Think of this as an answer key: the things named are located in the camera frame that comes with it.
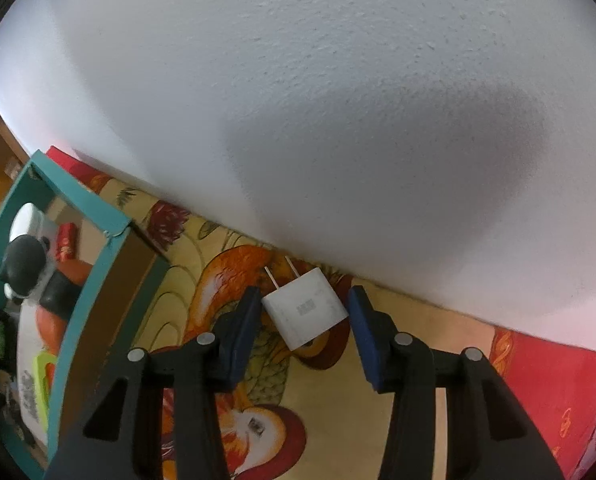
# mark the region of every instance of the label on charger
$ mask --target label on charger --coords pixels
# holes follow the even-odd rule
[[[318,267],[267,294],[262,304],[290,350],[308,343],[348,316]]]

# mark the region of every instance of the white object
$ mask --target white object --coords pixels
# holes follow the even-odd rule
[[[47,238],[50,244],[48,254],[52,258],[56,257],[58,226],[31,202],[27,202],[16,213],[9,229],[9,241],[20,235],[32,235],[37,240]]]
[[[290,350],[296,350],[348,316],[318,267],[267,294],[262,304]]]
[[[17,297],[17,294],[13,291],[13,289],[11,288],[11,285],[9,285],[9,283],[5,283],[4,289],[5,289],[5,297],[8,300],[13,300],[15,297]]]
[[[17,0],[0,113],[30,151],[596,349],[593,0]]]
[[[18,346],[16,349],[16,376],[20,414],[25,426],[43,444],[47,444],[47,434],[40,421],[38,402],[34,388],[34,358],[43,351],[43,340],[36,326],[37,304],[25,300],[20,308],[18,322]]]

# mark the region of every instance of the orange pattern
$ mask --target orange pattern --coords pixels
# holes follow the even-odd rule
[[[494,341],[491,343],[489,360],[501,377],[505,377],[505,372],[511,362],[513,349],[514,337],[511,330],[496,331]]]
[[[111,177],[109,175],[100,173],[92,177],[92,179],[86,184],[94,193],[99,194],[105,187],[105,184],[110,180]]]
[[[565,438],[569,433],[569,428],[571,427],[571,408],[567,408],[565,412],[562,414],[562,421],[560,424],[560,437]]]

